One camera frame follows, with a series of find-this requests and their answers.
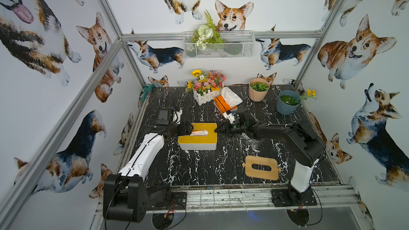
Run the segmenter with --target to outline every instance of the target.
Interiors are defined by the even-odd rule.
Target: flower arrangement
[[[204,75],[202,70],[196,69],[190,74],[194,76],[196,80],[187,83],[186,92],[196,91],[200,95],[211,91],[219,91],[220,88],[223,87],[223,81],[226,81],[226,76],[220,71],[210,70]]]
[[[283,96],[280,97],[280,99],[285,104],[288,104],[288,105],[291,105],[291,106],[296,106],[296,105],[300,104],[301,100],[306,100],[308,98],[313,98],[314,100],[316,100],[317,98],[315,97],[315,94],[316,94],[315,90],[310,91],[309,89],[307,89],[306,93],[304,93],[303,95],[299,96],[296,99],[289,96],[289,95],[283,95]]]
[[[198,48],[202,50],[207,48],[208,43],[224,43],[220,34],[216,31],[216,25],[209,12],[204,12],[207,24],[202,24],[197,30],[193,32],[192,43],[196,43]]]

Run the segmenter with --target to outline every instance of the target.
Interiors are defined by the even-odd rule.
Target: blue pot
[[[285,104],[280,97],[283,95],[289,95],[293,98],[298,98],[299,95],[295,92],[295,91],[290,91],[290,90],[283,90],[279,93],[279,97],[277,98],[277,105],[276,105],[276,109],[277,111],[282,114],[282,115],[290,115],[298,106],[291,106],[288,104]]]

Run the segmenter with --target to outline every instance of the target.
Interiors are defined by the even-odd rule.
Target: yellow tissue box lid
[[[179,136],[177,142],[179,144],[216,144],[217,143],[217,133],[214,132],[217,128],[216,123],[192,123],[193,131],[208,131],[209,134],[206,136]]]

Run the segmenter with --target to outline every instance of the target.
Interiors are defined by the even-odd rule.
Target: white picket fence planter
[[[222,89],[220,88],[219,91],[211,91],[209,93],[204,93],[203,96],[198,94],[196,91],[193,91],[193,97],[195,97],[195,100],[197,103],[200,105],[205,104],[209,101],[214,100],[215,97],[219,96],[222,94]]]

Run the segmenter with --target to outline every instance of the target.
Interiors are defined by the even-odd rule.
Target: table
[[[301,105],[291,115],[284,116],[277,112],[277,96],[281,90],[293,90],[290,85],[272,85],[261,102],[249,99],[248,85],[229,86],[229,88],[243,99],[238,106],[247,108],[260,121],[285,124],[308,120]],[[193,92],[186,93],[184,89],[184,87],[165,87],[152,90],[132,154],[142,142],[146,128],[155,121],[159,109],[180,107],[183,109],[183,119],[190,122],[215,122],[219,125],[224,121],[213,101],[199,106],[193,98]],[[146,175],[145,185],[151,186],[163,181],[171,186],[185,188],[210,185],[221,185],[221,188],[243,188],[276,186],[289,182],[294,171],[295,160],[282,141],[243,139],[243,137],[231,138],[218,135],[215,151],[183,151],[177,144],[177,138],[172,138],[152,162]],[[279,179],[271,181],[246,176],[242,163],[248,155],[276,159],[282,169]],[[315,167],[312,181],[320,185],[340,184],[327,158]]]

